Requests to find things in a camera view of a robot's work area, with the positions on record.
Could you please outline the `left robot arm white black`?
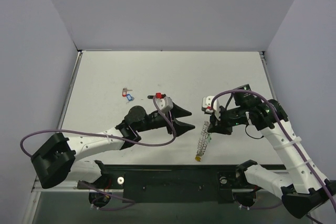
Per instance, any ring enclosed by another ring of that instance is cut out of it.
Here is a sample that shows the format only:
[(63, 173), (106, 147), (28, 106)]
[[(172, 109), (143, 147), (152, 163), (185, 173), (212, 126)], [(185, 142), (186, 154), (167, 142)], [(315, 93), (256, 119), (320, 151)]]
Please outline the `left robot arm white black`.
[(135, 144), (142, 145), (140, 132), (166, 128), (177, 138), (195, 129), (179, 118), (192, 113), (175, 103), (156, 103), (157, 110), (147, 113), (142, 106), (133, 106), (120, 124), (101, 133), (73, 132), (66, 137), (53, 134), (31, 157), (32, 165), (43, 189), (53, 188), (66, 180), (82, 180), (96, 188), (104, 187), (108, 174), (101, 161), (87, 161), (92, 155), (106, 151), (120, 151)]

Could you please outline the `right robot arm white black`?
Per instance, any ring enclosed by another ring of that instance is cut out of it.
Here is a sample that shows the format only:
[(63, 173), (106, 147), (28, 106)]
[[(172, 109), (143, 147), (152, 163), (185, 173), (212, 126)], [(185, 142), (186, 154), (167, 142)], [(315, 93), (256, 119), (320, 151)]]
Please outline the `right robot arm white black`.
[(237, 185), (254, 185), (268, 191), (296, 218), (306, 216), (327, 201), (335, 205), (335, 180), (330, 180), (309, 157), (278, 101), (266, 99), (246, 84), (204, 97), (202, 111), (210, 115), (209, 133), (230, 135), (235, 126), (254, 126), (288, 172), (288, 177), (283, 177), (248, 160), (236, 168)]

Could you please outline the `round metal keyring disc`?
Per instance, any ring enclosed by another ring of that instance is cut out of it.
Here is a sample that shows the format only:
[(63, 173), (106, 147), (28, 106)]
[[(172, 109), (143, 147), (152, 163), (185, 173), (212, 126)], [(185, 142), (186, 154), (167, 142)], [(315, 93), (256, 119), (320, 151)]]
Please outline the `round metal keyring disc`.
[(202, 130), (201, 130), (201, 136), (198, 140), (198, 144), (197, 144), (197, 151), (196, 151), (196, 156), (203, 157), (203, 155), (205, 154), (205, 151), (207, 149), (208, 146), (208, 142), (206, 140), (207, 135), (210, 134), (207, 132), (207, 128), (209, 126), (209, 122), (205, 121), (203, 126), (202, 126)]

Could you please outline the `green tag key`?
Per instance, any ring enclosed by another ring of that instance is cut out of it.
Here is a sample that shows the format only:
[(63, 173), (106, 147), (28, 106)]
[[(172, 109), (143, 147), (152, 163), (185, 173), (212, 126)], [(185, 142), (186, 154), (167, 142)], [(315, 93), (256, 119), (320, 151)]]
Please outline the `green tag key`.
[(207, 142), (209, 143), (209, 142), (211, 141), (211, 139), (212, 139), (212, 138), (211, 138), (211, 134), (208, 134), (208, 135), (207, 135), (207, 138), (206, 138)]

